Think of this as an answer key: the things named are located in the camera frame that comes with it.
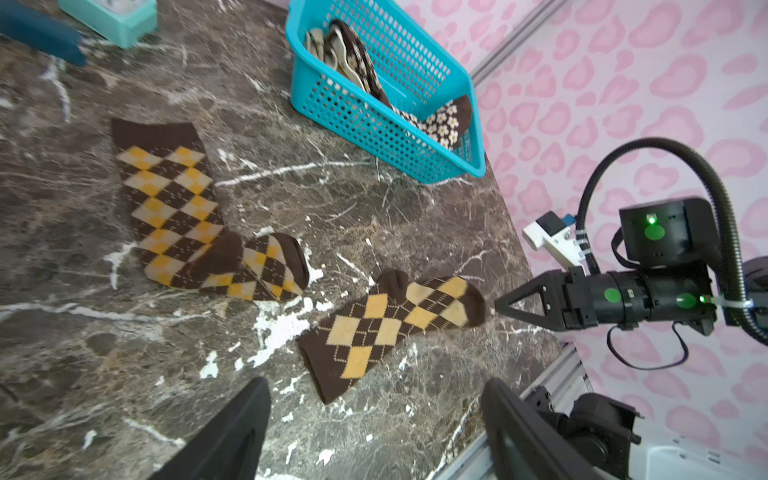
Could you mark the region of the brown cream striped sock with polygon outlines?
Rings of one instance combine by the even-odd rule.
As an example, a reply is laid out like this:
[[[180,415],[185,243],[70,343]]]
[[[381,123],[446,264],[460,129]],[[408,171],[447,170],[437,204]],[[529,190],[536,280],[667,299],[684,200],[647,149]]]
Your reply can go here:
[[[330,69],[347,76],[347,50],[338,30],[329,30],[327,33],[320,28],[309,30],[305,35],[305,48]]]

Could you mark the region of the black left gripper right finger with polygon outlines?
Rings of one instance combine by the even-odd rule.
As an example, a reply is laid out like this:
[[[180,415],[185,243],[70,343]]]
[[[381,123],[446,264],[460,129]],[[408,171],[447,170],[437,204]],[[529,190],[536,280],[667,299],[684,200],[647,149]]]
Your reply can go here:
[[[532,407],[499,378],[490,379],[481,409],[499,479],[597,479],[582,458]]]

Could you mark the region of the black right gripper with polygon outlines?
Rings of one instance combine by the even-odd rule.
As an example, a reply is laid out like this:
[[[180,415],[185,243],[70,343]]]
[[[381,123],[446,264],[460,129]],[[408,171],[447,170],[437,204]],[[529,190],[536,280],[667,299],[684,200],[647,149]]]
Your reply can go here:
[[[601,324],[633,330],[642,322],[679,322],[708,336],[716,308],[704,266],[610,271],[587,275],[580,267],[547,271],[499,297],[495,311],[553,332]]]

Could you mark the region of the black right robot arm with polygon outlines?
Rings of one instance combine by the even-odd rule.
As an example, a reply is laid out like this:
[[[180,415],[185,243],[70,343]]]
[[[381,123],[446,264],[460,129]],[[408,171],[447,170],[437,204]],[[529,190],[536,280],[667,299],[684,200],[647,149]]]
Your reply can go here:
[[[671,321],[708,335],[721,307],[730,324],[767,341],[767,317],[750,298],[729,300],[711,292],[710,272],[726,290],[736,284],[726,273],[741,274],[743,268],[725,258],[709,201],[686,197],[621,209],[611,245],[626,246],[627,254],[617,258],[624,269],[606,273],[586,246],[588,204],[581,199],[575,238],[547,246],[564,270],[547,271],[497,299],[499,314],[555,332],[600,324],[632,330],[644,321]]]

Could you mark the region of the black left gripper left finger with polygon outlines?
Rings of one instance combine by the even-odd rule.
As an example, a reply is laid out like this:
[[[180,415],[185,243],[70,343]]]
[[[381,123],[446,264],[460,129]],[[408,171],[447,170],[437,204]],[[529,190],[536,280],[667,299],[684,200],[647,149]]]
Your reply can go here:
[[[153,479],[254,479],[270,418],[268,382],[256,377]]]

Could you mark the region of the brown yellow argyle sock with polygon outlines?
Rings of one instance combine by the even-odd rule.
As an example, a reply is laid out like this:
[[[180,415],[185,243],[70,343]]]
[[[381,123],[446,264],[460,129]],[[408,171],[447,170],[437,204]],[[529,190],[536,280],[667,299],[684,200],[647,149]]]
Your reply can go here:
[[[111,136],[148,279],[247,301],[289,302],[303,294],[310,275],[294,237],[244,237],[225,224],[192,124],[112,119]]]
[[[328,405],[417,334],[479,327],[486,302],[461,276],[411,280],[382,274],[370,292],[303,333],[298,345],[321,401]]]

